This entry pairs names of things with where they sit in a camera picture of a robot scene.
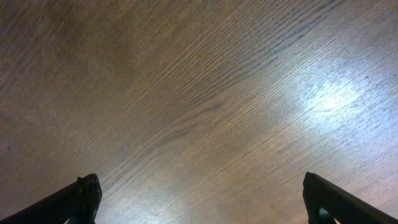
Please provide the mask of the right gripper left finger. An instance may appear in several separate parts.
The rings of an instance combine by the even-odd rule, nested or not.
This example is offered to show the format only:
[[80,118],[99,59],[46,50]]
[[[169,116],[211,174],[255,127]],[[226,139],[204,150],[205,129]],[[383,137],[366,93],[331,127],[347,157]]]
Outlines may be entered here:
[[98,176],[89,174],[1,220],[1,223],[90,224],[95,222],[101,198],[102,190]]

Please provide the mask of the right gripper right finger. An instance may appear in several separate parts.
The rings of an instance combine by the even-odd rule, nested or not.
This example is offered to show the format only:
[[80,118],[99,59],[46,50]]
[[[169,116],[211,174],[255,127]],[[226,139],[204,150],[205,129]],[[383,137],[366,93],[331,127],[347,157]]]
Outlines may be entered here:
[[309,224],[397,224],[397,219],[351,195],[323,177],[307,172],[303,200]]

